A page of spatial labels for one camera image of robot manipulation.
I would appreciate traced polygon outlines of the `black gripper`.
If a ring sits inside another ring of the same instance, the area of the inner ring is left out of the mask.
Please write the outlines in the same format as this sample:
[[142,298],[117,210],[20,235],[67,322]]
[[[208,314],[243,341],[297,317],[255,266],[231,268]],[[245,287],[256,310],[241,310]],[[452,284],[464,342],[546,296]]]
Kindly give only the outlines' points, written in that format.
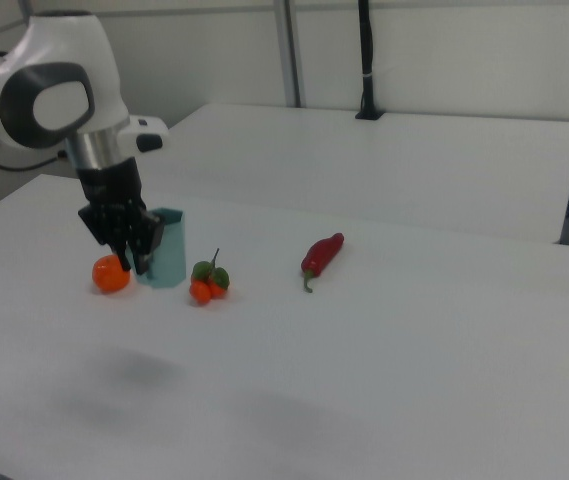
[[104,169],[78,171],[88,204],[78,211],[95,240],[107,245],[124,272],[134,263],[137,275],[148,272],[161,243],[165,219],[146,207],[136,160],[131,157]]

